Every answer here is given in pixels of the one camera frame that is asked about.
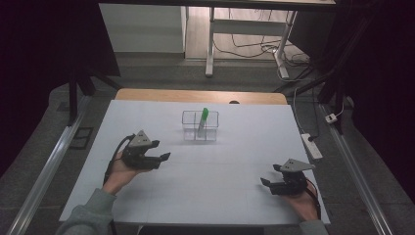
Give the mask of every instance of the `clear plastic container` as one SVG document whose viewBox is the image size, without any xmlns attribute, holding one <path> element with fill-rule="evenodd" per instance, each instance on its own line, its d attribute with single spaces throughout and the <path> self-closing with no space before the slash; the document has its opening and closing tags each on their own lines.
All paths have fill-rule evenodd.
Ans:
<svg viewBox="0 0 415 235">
<path fill-rule="evenodd" d="M 219 113 L 209 111 L 205 125 L 200 126 L 202 111 L 184 111 L 182 124 L 184 140 L 216 141 Z"/>
</svg>

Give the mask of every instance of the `human hand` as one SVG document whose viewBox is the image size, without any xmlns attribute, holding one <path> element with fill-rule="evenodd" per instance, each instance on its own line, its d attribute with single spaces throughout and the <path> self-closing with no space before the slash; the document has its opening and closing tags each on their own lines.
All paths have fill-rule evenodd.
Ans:
<svg viewBox="0 0 415 235">
<path fill-rule="evenodd" d="M 137 174 L 148 172 L 150 169 L 132 169 L 125 165 L 121 159 L 122 152 L 116 154 L 110 177 L 103 186 L 103 190 L 115 195 L 127 185 Z"/>
<path fill-rule="evenodd" d="M 307 188 L 315 196 L 317 195 L 317 190 L 308 180 Z M 291 207 L 293 207 L 293 209 L 296 211 L 296 213 L 302 220 L 308 221 L 319 219 L 314 200 L 305 191 L 298 195 L 281 196 L 281 198 L 283 198 L 291 205 Z"/>
</svg>

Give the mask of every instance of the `aluminum rail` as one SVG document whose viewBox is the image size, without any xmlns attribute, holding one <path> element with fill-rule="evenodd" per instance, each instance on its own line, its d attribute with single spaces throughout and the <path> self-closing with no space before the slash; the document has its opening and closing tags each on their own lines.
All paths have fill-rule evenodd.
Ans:
<svg viewBox="0 0 415 235">
<path fill-rule="evenodd" d="M 319 105 L 321 114 L 323 117 L 329 115 L 328 107 Z M 353 153 L 350 150 L 345 138 L 339 134 L 334 125 L 330 125 L 330 131 L 333 135 L 333 138 L 336 141 L 336 144 L 339 147 L 339 150 L 343 156 L 348 172 L 351 175 L 351 178 L 356 185 L 357 190 L 360 193 L 360 197 L 363 200 L 363 203 L 366 205 L 367 210 L 369 211 L 370 216 L 372 217 L 373 224 L 375 225 L 378 233 L 380 235 L 392 235 L 391 227 L 383 213 L 381 207 L 379 206 L 378 200 L 373 195 L 370 187 L 362 174 L 356 159 L 354 158 Z"/>
<path fill-rule="evenodd" d="M 36 182 L 33 184 L 30 192 L 28 193 L 21 209 L 19 210 L 18 215 L 13 221 L 11 227 L 7 234 L 24 234 L 28 226 L 30 225 L 31 220 L 33 219 L 34 214 L 36 213 L 37 208 L 40 205 L 40 202 L 43 199 L 43 196 L 46 193 L 55 172 L 59 167 L 59 164 L 62 161 L 62 158 L 65 155 L 69 147 L 69 143 L 75 134 L 77 128 L 79 127 L 83 117 L 86 113 L 86 107 L 88 106 L 91 98 L 84 96 L 79 102 L 78 105 L 78 116 L 73 122 L 72 126 L 67 126 L 61 135 L 61 138 L 58 140 L 52 154 L 50 155 L 45 166 L 43 166 L 42 171 L 36 179 Z"/>
</svg>

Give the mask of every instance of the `gray sleeve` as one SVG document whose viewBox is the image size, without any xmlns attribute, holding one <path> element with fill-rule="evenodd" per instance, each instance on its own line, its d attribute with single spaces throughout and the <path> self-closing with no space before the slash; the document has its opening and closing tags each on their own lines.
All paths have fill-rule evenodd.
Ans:
<svg viewBox="0 0 415 235">
<path fill-rule="evenodd" d="M 310 220 L 300 223 L 302 235 L 328 235 L 329 233 L 321 220 Z"/>
<path fill-rule="evenodd" d="M 112 208 L 116 196 L 95 189 L 84 206 L 76 206 L 70 217 L 56 232 L 65 234 L 107 234 L 108 224 L 113 219 Z"/>
</svg>

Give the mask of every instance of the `white table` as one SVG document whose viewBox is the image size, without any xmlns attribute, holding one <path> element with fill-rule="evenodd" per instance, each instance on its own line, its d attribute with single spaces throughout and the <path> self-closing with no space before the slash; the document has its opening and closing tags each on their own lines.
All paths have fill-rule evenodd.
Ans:
<svg viewBox="0 0 415 235">
<path fill-rule="evenodd" d="M 183 140 L 182 112 L 219 112 L 215 142 Z M 60 220 L 102 186 L 112 154 L 125 136 L 144 129 L 160 140 L 148 156 L 171 152 L 161 167 L 138 175 L 118 193 L 115 222 L 159 225 L 262 226 L 296 224 L 295 212 L 262 186 L 282 181 L 272 165 L 288 158 L 308 163 L 293 112 L 286 105 L 111 102 Z M 306 177 L 315 182 L 311 170 Z M 329 223 L 324 204 L 322 220 Z"/>
</svg>

